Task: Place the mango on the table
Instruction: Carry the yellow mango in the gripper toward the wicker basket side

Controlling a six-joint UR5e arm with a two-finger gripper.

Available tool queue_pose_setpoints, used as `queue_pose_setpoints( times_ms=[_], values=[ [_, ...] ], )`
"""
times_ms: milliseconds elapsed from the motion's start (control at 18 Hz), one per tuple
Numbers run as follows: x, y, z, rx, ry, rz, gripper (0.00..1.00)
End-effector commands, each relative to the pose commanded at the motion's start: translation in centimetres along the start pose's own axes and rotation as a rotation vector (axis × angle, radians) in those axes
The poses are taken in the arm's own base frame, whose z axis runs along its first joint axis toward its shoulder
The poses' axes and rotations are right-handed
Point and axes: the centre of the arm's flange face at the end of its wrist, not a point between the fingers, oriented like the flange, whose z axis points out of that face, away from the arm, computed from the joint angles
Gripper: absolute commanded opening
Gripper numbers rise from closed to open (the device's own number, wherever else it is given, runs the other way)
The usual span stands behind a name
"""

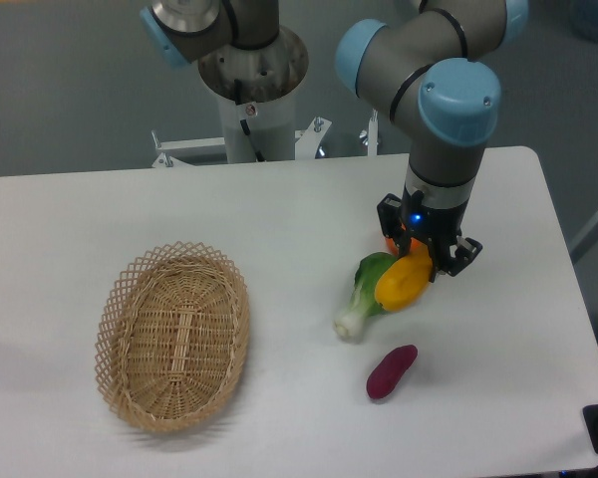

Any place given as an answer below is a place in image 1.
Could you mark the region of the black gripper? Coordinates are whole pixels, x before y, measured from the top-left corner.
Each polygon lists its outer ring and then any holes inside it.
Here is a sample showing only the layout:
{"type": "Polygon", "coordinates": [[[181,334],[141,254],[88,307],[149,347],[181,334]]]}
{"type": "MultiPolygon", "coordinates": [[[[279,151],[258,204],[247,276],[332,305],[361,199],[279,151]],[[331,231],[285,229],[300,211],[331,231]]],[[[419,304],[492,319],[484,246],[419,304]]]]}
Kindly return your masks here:
{"type": "Polygon", "coordinates": [[[381,229],[403,224],[391,238],[396,257],[408,256],[412,238],[424,243],[432,261],[429,282],[439,274],[456,276],[468,267],[482,250],[482,245],[462,235],[461,223],[470,199],[473,183],[439,187],[422,183],[408,184],[398,197],[387,194],[378,204],[381,229]]]}

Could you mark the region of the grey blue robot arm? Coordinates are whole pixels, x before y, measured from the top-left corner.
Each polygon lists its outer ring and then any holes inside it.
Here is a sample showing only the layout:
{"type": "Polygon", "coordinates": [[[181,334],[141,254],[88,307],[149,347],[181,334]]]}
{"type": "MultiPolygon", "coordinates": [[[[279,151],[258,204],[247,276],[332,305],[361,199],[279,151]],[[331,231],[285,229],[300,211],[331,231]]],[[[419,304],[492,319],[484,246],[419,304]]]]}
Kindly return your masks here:
{"type": "MultiPolygon", "coordinates": [[[[140,17],[170,64],[197,64],[224,108],[230,162],[295,156],[291,98],[309,60],[277,2],[154,1],[140,17]]],[[[378,214],[401,255],[413,242],[427,246],[434,275],[459,274],[481,251],[461,232],[501,95],[481,59],[527,17],[524,1],[422,1],[403,26],[363,20],[337,47],[341,83],[411,139],[404,192],[383,199],[378,214]]]]}

